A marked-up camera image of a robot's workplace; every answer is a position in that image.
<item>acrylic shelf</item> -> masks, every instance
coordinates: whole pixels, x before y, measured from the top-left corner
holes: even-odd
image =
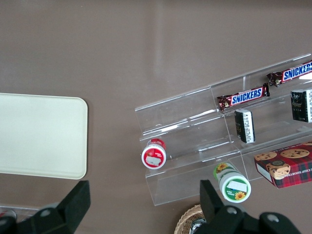
[[[248,180],[260,178],[253,156],[309,139],[312,125],[293,120],[291,90],[312,88],[311,79],[296,78],[270,86],[270,97],[220,111],[216,97],[262,86],[268,73],[283,71],[312,60],[306,54],[168,100],[136,108],[144,148],[152,138],[167,146],[167,161],[158,170],[146,171],[155,205],[199,194],[199,181],[209,179],[218,189],[213,169],[221,162],[233,164]],[[255,143],[245,144],[236,135],[234,111],[252,111]]]

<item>woven basket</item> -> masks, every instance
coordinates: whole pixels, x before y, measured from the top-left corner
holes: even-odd
[[[194,220],[205,218],[200,205],[195,205],[182,215],[176,225],[174,234],[189,234],[191,225]]]

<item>brown table surface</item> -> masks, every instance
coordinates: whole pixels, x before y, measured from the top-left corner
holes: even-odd
[[[169,234],[199,197],[153,205],[134,109],[309,53],[311,22],[308,0],[0,1],[0,92],[87,101],[92,205],[78,233]],[[1,174],[0,203],[40,207],[76,183]],[[250,215],[311,233],[311,183],[251,185]]]

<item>cookie box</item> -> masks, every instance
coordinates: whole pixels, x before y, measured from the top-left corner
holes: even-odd
[[[312,141],[257,154],[256,168],[278,188],[312,180]]]

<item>white cylindrical container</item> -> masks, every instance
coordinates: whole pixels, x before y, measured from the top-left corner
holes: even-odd
[[[15,220],[17,219],[17,215],[14,210],[6,209],[4,207],[0,207],[0,218],[1,217],[13,217]]]
[[[166,162],[166,145],[158,138],[151,139],[142,152],[142,162],[149,169],[159,169]]]
[[[219,181],[220,191],[226,200],[240,203],[250,196],[249,181],[233,165],[227,162],[218,164],[214,177]]]

